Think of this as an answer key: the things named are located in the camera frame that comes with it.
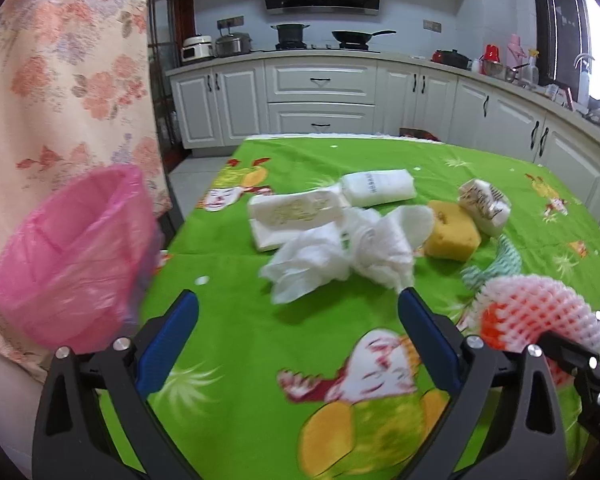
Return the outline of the steel bowl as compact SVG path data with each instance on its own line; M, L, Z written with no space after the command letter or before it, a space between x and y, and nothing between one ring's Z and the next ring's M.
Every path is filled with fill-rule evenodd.
M500 62L489 60L482 61L482 70L486 76L498 80L512 82L516 79L517 71Z

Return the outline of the white tissue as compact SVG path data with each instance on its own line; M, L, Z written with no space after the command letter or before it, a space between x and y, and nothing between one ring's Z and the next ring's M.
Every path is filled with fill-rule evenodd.
M301 232L260 270L272 285L272 304L291 304L332 281L347 281L350 261L335 222Z
M376 209L348 208L344 234L352 268L400 294L414 285L415 252L434 230L428 206L399 206L382 216Z

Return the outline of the black frying pan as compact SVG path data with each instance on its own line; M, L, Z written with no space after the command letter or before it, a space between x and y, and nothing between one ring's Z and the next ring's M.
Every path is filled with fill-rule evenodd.
M380 30L379 32L352 32L352 30L333 30L332 36L343 50L368 50L370 40L377 36L395 35L392 29Z

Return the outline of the green cartoon tablecloth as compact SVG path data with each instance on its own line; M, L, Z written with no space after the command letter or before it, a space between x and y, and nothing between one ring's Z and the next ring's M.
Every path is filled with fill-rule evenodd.
M417 201L452 200L480 178L513 204L505 233L524 272L561 281L600 308L600 227L547 166L449 144L364 136L271 136L245 141L220 172L234 183L251 169L263 186L286 194L332 183L350 172L405 169ZM379 338L403 352L405 333L392 290L352 274L308 296L276 306L260 277L270 258L258 252L247 200L217 212L196 209L169 249L140 316L166 312L180 292L198 298L198 322L163 388L149 405L189 463L206 479L301 479L302 438L319 422L351 413L362 443L327 471L331 479L391 479L422 443L424 404L445 404L419 372L405 396L347 404L323 393L287 398L286 372L340 385L358 345Z

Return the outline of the pink foam fruit net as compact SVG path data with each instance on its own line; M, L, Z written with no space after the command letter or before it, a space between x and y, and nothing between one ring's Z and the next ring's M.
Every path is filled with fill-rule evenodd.
M495 350L521 352L554 332L600 356L600 321L574 289L548 276L499 276L486 281L465 316L466 326Z

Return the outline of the white wipes pack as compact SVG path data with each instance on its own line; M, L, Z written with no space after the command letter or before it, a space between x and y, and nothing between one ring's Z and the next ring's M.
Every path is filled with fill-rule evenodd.
M411 200L417 196L414 178L405 169L361 171L340 179L344 197L353 207Z

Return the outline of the red floor bin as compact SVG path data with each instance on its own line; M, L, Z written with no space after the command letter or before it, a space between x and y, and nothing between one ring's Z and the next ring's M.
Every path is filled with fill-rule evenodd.
M428 141L432 141L432 142L440 141L440 139L437 136L435 136L434 134L428 132L427 130L419 129L419 128L401 127L399 129L399 136L402 136L402 138L413 138L413 139L420 139L420 140L428 140Z

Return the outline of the pink lined trash bin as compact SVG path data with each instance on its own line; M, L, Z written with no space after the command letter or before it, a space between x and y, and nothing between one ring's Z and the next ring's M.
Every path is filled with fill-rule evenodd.
M161 246L142 170L96 168L12 234L0 255L0 312L48 350L102 350L136 324Z

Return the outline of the pink thermos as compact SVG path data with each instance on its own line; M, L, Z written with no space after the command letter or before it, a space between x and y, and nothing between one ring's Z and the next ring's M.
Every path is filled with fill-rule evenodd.
M506 48L506 66L510 68L516 77L527 64L527 55L521 45L521 39L516 34L511 34Z

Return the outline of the floral curtain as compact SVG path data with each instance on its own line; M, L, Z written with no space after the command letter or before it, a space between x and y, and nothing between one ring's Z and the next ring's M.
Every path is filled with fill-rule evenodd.
M133 164L156 216L172 202L151 102L147 0L0 6L0 252L47 196L88 170ZM0 313L0 357L44 379L45 351Z

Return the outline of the green wavy cloth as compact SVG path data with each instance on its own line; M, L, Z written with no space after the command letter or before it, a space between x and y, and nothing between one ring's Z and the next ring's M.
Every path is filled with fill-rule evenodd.
M478 290L492 278L521 274L522 259L515 245L504 234L498 238L494 260L485 268L468 266L460 271L460 279L465 287L473 292Z

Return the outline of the chrome faucet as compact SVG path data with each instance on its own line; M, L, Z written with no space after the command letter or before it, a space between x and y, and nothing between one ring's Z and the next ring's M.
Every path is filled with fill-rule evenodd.
M591 63L593 61L593 55L586 52L578 54L573 61L573 68L579 76L577 101L585 107L588 107L590 100Z

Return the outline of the yellow sponge with hole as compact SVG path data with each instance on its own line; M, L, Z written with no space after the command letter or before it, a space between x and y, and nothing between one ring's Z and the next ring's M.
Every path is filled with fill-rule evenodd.
M428 257L468 261L481 243L481 235L468 212L458 203L432 200L434 228L424 244Z

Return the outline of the printed paper cup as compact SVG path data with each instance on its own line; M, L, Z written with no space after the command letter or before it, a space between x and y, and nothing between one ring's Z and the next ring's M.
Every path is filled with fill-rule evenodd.
M457 201L477 228L490 237L499 237L503 233L512 213L508 197L491 183L480 179L462 184Z

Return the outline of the steel pressure cooker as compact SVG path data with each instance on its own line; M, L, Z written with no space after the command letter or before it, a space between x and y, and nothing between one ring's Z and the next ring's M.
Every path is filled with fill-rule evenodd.
M248 54L251 50L251 37L246 32L229 32L219 36L214 43L217 58Z

